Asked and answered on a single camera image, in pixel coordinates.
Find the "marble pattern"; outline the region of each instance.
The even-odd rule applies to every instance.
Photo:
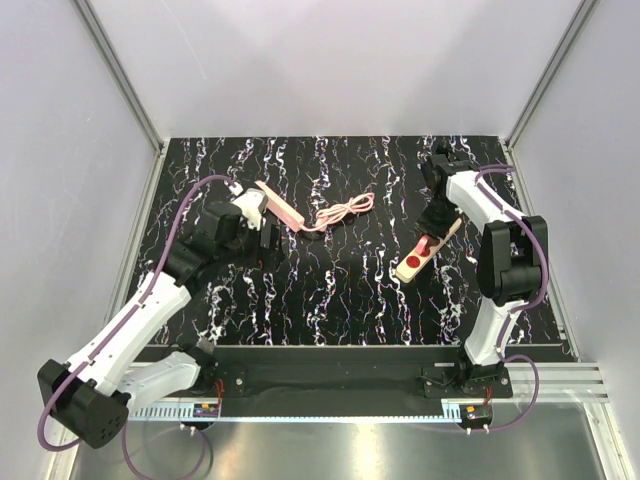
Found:
[[[414,225],[429,199],[418,164],[449,141],[462,159],[505,163],[496,137],[186,138],[169,145],[130,294],[160,257],[179,202],[210,173],[243,186],[264,180],[308,221],[320,208],[374,192],[375,207],[323,236],[283,227],[286,260],[275,273],[230,266],[154,337],[242,345],[457,344],[480,303],[475,257],[480,233],[466,219],[410,285],[390,272],[415,245]],[[509,176],[488,182],[515,207]],[[202,198],[229,199],[222,184],[203,188],[185,214],[197,222]],[[518,321],[516,343],[557,343],[548,302]]]

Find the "red button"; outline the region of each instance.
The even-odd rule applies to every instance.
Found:
[[[407,257],[407,265],[411,268],[418,268],[420,266],[420,259],[415,255]]]

